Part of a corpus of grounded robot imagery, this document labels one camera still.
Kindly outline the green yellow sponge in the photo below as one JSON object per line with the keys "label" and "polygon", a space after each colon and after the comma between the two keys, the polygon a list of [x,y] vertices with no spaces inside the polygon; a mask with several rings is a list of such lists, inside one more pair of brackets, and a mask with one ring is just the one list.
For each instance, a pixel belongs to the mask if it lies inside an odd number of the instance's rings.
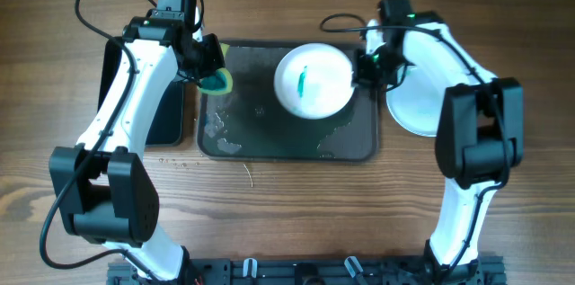
{"label": "green yellow sponge", "polygon": [[202,84],[198,87],[199,91],[209,95],[231,93],[234,82],[225,63],[225,56],[230,46],[219,42],[202,42],[200,46],[200,62],[194,72],[194,78]]}

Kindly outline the white plate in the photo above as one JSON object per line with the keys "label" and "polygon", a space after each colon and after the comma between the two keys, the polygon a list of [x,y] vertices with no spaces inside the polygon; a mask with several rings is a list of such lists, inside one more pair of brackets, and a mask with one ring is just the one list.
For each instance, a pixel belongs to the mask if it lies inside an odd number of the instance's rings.
{"label": "white plate", "polygon": [[280,60],[273,88],[285,110],[302,119],[320,120],[347,105],[354,93],[351,78],[352,63],[343,51],[307,43]]}
{"label": "white plate", "polygon": [[386,95],[388,111],[404,129],[434,138],[445,90],[450,85],[440,69],[408,67],[403,82]]}

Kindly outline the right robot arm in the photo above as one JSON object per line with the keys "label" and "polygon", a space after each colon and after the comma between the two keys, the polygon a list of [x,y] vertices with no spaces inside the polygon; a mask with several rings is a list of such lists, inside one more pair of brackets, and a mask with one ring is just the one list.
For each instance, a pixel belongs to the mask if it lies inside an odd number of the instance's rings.
{"label": "right robot arm", "polygon": [[402,100],[432,124],[444,198],[428,254],[437,276],[470,271],[496,191],[523,157],[523,90],[483,69],[435,12],[410,0],[381,0],[379,17],[360,29],[352,83]]}

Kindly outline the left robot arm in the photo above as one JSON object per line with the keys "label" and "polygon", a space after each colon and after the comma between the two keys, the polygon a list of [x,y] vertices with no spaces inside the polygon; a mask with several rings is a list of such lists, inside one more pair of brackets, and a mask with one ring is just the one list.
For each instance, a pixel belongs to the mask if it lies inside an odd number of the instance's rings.
{"label": "left robot arm", "polygon": [[153,0],[119,37],[116,75],[88,129],[73,147],[49,159],[56,194],[49,215],[65,231],[122,255],[143,284],[200,284],[188,251],[158,224],[159,196],[142,158],[165,90],[192,83],[204,94],[227,94],[233,79],[226,47],[203,34],[203,0]]}

